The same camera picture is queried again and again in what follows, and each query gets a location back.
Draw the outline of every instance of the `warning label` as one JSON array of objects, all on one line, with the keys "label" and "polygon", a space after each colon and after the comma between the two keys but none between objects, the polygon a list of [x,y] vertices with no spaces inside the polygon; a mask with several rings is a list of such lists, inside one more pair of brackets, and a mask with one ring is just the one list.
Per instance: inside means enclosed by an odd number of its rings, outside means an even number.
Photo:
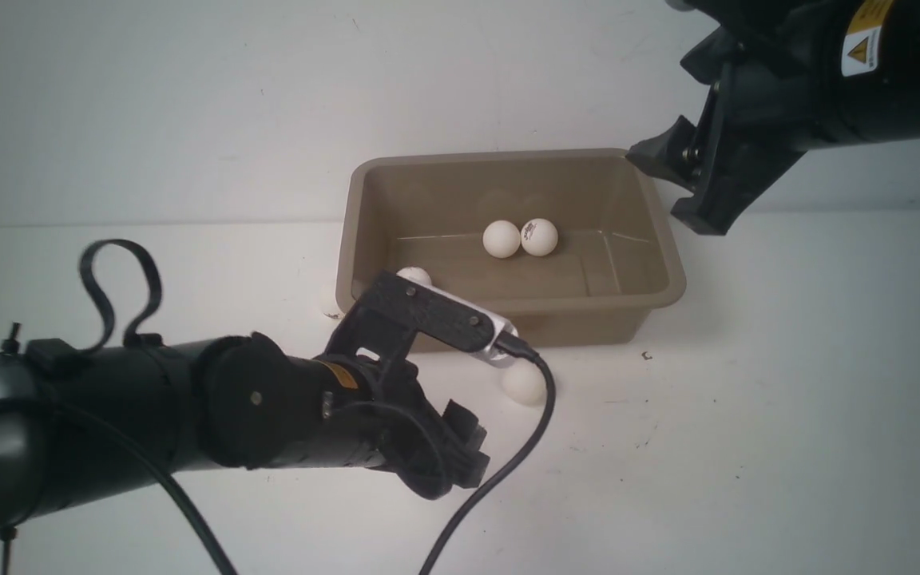
[{"label": "warning label", "polygon": [[868,63],[868,38],[861,41],[853,50],[847,52],[848,56],[861,63]]},{"label": "warning label", "polygon": [[879,68],[882,25],[895,0],[865,0],[858,8],[843,39],[840,73],[844,77],[875,72]]}]

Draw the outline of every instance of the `orange label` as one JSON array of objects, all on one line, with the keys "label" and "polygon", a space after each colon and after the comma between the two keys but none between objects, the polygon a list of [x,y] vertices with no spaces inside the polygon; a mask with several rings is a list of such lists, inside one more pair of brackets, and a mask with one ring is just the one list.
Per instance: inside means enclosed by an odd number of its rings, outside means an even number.
[{"label": "orange label", "polygon": [[335,378],[339,380],[339,385],[348,390],[358,389],[357,379],[354,379],[354,375],[350,374],[350,371],[347,371],[346,367],[342,365],[336,365],[335,363],[325,363],[325,361],[319,361],[325,367],[329,368],[329,371],[332,371],[332,374],[335,375]]},{"label": "orange label", "polygon": [[894,1],[865,0],[858,8],[858,13],[851,19],[851,27],[847,29],[847,33],[856,34],[882,26],[886,22],[886,16],[890,14],[890,8],[894,7]]}]

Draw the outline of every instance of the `black cylindrical joint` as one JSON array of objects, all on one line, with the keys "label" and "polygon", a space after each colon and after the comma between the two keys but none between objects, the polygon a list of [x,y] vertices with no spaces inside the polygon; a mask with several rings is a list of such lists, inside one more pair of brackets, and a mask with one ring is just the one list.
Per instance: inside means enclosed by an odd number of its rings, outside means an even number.
[{"label": "black cylindrical joint", "polygon": [[807,70],[745,51],[720,92],[731,131],[793,152],[920,138],[920,0],[812,2],[779,35]]}]

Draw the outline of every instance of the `black cable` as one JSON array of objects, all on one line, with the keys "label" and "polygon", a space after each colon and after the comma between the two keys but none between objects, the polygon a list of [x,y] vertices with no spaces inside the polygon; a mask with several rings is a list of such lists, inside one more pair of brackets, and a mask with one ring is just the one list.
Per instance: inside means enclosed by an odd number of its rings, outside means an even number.
[{"label": "black cable", "polygon": [[[212,561],[214,561],[219,573],[222,575],[237,575],[236,569],[230,562],[229,557],[226,557],[222,545],[219,545],[219,540],[215,538],[212,529],[208,527],[208,522],[204,520],[204,517],[201,517],[201,513],[198,512],[197,507],[191,502],[190,497],[183,491],[180,484],[176,483],[173,476],[165,472],[163,467],[158,466],[157,463],[153,461],[149,452],[145,451],[143,447],[132,440],[127,434],[114,428],[112,423],[98,418],[97,415],[89,414],[89,412],[84,411],[80,407],[74,407],[73,405],[65,403],[50,404],[36,399],[0,400],[0,414],[7,411],[41,411],[47,414],[51,414],[52,411],[55,411],[56,414],[61,415],[67,422],[91,430],[91,432],[99,433],[102,437],[105,437],[105,439],[112,441],[127,452],[127,454],[133,456],[133,458],[144,467],[144,470],[157,481],[158,485],[161,485],[161,488],[165,489],[165,493],[169,495],[172,502],[176,503],[176,507],[179,507],[180,512],[183,513],[183,517],[186,517],[187,523],[190,524],[194,533],[197,534],[197,538],[200,539],[201,544],[204,545],[204,549],[207,550],[208,555],[212,558]],[[3,549],[2,557],[3,568],[6,569],[8,567],[8,557],[10,557],[8,546]]]},{"label": "black cable", "polygon": [[438,492],[440,494],[445,494],[446,491],[450,490],[450,476],[448,470],[446,470],[446,456],[442,455],[442,447],[432,439],[431,432],[416,415],[413,415],[409,409],[383,401],[358,401],[336,409],[336,411],[333,411],[333,414],[342,414],[344,411],[351,411],[361,407],[374,407],[375,409],[391,411],[393,414],[401,415],[408,422],[414,423],[417,430],[424,436],[424,441],[428,444],[428,447],[431,448],[431,453],[435,456],[435,463],[438,465]]},{"label": "black cable", "polygon": [[3,527],[0,529],[0,541],[2,541],[2,575],[10,575],[10,557],[12,556],[12,541],[16,538],[15,527]]},{"label": "black cable", "polygon": [[183,488],[180,487],[179,483],[176,483],[171,474],[165,472],[153,461],[149,452],[144,451],[144,448],[132,440],[130,436],[114,428],[112,423],[106,422],[96,415],[64,403],[56,405],[56,408],[59,414],[67,421],[102,434],[105,439],[112,441],[118,447],[127,451],[127,454],[131,454],[133,458],[137,459],[137,462],[144,467],[144,470],[149,472],[154,480],[158,481],[158,485],[161,485],[161,488],[165,489],[165,493],[169,494],[172,502],[176,503],[176,507],[179,507],[183,517],[186,517],[187,523],[193,528],[197,538],[201,540],[204,549],[207,550],[208,555],[214,561],[219,573],[222,575],[236,575],[236,568],[233,567],[229,557],[226,557],[226,552],[223,551],[222,545],[219,545],[219,540],[212,533],[212,528],[208,527],[208,522],[198,512],[197,507],[191,502],[186,491],[183,491]]},{"label": "black cable", "polygon": [[552,411],[556,407],[556,381],[553,379],[549,364],[545,363],[545,360],[541,359],[541,357],[537,355],[537,352],[531,346],[527,345],[527,342],[523,341],[523,339],[516,338],[515,335],[501,334],[496,341],[496,347],[513,357],[526,359],[536,365],[537,368],[541,369],[541,375],[545,378],[545,408],[541,411],[541,419],[537,422],[536,428],[534,428],[530,437],[527,438],[523,447],[516,452],[514,457],[511,458],[506,465],[500,467],[498,472],[490,477],[489,481],[485,481],[481,487],[478,487],[478,490],[474,491],[470,498],[467,498],[466,502],[463,502],[463,505],[453,514],[453,517],[450,517],[449,523],[446,523],[446,527],[439,533],[438,539],[435,539],[435,545],[431,546],[431,551],[428,553],[427,559],[424,560],[424,565],[421,565],[420,575],[428,575],[431,573],[431,569],[435,566],[435,561],[438,560],[439,554],[442,554],[442,550],[445,549],[446,543],[450,540],[450,536],[457,530],[460,521],[463,521],[464,518],[467,517],[470,510],[474,509],[474,506],[476,506],[478,502],[485,498],[485,496],[488,495],[493,488],[499,485],[501,481],[506,479],[506,476],[511,474],[516,467],[521,465],[527,458],[527,455],[530,455],[530,452],[532,452],[537,442],[541,439],[541,436],[545,434],[545,430],[548,428],[549,421],[552,418]]}]

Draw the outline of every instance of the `black strap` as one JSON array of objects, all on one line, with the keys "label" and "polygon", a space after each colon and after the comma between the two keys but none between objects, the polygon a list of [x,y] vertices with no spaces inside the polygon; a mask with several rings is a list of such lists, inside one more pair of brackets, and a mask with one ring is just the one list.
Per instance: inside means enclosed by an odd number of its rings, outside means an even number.
[{"label": "black strap", "polygon": [[124,346],[134,346],[141,342],[141,336],[137,334],[137,329],[144,320],[151,317],[154,312],[157,312],[158,306],[161,305],[161,277],[158,275],[158,268],[154,265],[154,260],[151,259],[151,254],[141,244],[136,244],[131,240],[99,240],[95,241],[94,244],[88,245],[87,249],[84,250],[84,254],[81,254],[80,257],[80,280],[84,284],[84,290],[87,291],[87,295],[90,295],[91,301],[94,302],[94,307],[98,308],[98,314],[101,316],[102,333],[98,343],[81,350],[83,354],[92,354],[105,347],[109,338],[113,336],[114,328],[116,328],[116,312],[113,310],[112,302],[109,302],[109,297],[101,290],[98,280],[94,278],[94,270],[92,269],[95,255],[103,247],[110,244],[124,248],[137,258],[144,272],[144,280],[147,280],[147,290],[149,290],[147,305],[127,325],[123,332]]}]

